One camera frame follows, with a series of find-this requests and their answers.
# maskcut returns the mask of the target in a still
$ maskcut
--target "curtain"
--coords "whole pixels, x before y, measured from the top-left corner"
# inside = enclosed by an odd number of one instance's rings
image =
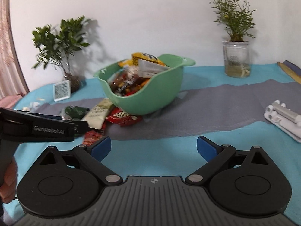
[[[14,49],[9,0],[0,0],[0,99],[28,92]]]

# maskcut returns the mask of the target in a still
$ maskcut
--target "green snack package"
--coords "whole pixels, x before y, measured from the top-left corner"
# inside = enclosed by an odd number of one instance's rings
[[[79,106],[67,106],[61,113],[61,116],[65,120],[78,120],[80,121],[88,112],[89,108],[79,107]]]

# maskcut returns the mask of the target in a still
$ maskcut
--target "round black disc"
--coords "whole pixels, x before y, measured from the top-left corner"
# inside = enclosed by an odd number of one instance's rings
[[[52,218],[69,216],[88,207],[99,195],[95,177],[79,169],[46,165],[29,172],[17,189],[18,200],[27,213]]]
[[[283,212],[291,196],[285,177],[268,166],[228,169],[209,184],[210,194],[223,208],[245,216],[264,216]]]

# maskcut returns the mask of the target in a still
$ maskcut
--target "basket handle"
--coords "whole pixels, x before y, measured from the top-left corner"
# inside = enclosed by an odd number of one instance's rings
[[[195,65],[195,61],[191,58],[181,57],[183,59],[182,65],[183,66],[193,66]]]

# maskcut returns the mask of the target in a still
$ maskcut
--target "gray ribbed panel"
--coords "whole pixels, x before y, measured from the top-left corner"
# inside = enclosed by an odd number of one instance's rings
[[[25,215],[15,226],[293,226],[284,215],[245,219],[222,211],[180,177],[133,177],[107,187],[85,212],[63,219]]]

